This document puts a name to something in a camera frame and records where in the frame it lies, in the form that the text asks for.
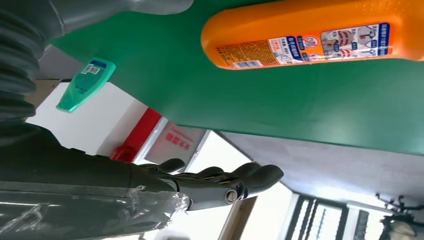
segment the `white wall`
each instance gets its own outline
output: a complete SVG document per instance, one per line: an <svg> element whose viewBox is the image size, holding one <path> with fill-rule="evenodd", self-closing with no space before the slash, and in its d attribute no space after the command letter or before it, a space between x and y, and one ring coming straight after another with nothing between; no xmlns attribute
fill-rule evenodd
<svg viewBox="0 0 424 240"><path fill-rule="evenodd" d="M121 145L148 108L107 83L73 113L56 109L69 83L61 83L27 122L49 129L67 148L109 156Z"/></svg>

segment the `orange bottle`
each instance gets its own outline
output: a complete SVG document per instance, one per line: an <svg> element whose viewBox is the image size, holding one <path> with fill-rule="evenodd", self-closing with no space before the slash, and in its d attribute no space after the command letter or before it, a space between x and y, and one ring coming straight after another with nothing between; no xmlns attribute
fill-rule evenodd
<svg viewBox="0 0 424 240"><path fill-rule="evenodd" d="M230 70L380 58L424 60L422 0L284 0L224 10L204 26Z"/></svg>

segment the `gray floor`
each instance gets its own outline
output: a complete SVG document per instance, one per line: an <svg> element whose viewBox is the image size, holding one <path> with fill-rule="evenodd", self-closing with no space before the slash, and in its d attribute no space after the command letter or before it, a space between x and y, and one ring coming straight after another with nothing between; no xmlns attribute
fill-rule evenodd
<svg viewBox="0 0 424 240"><path fill-rule="evenodd" d="M282 182L295 192L335 201L374 204L374 195L405 195L424 203L424 156L379 150L222 133L262 165L284 171Z"/></svg>

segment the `barcode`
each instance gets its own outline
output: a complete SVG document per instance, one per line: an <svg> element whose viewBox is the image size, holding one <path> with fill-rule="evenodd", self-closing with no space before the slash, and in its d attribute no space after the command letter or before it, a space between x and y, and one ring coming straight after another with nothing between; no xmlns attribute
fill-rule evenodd
<svg viewBox="0 0 424 240"><path fill-rule="evenodd" d="M84 70L82 70L82 74L87 74L89 71L90 71L90 69L92 68L92 66L93 66L93 64L88 64L85 68L84 68Z"/></svg>
<svg viewBox="0 0 424 240"><path fill-rule="evenodd" d="M88 72L92 74L97 74L99 71L100 71L100 68L92 66Z"/></svg>
<svg viewBox="0 0 424 240"><path fill-rule="evenodd" d="M262 64L260 61L240 61L240 62L235 62L234 65L236 68L239 68L239 69L262 67Z"/></svg>

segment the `gray hose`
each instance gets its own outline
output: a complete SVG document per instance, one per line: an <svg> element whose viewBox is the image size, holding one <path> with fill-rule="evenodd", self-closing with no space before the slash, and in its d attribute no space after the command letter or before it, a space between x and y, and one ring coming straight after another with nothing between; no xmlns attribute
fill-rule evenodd
<svg viewBox="0 0 424 240"><path fill-rule="evenodd" d="M52 38L133 11L168 15L185 11L193 0L8 0L0 3L0 147L39 132L24 123L35 114L24 100L36 90L31 79Z"/></svg>

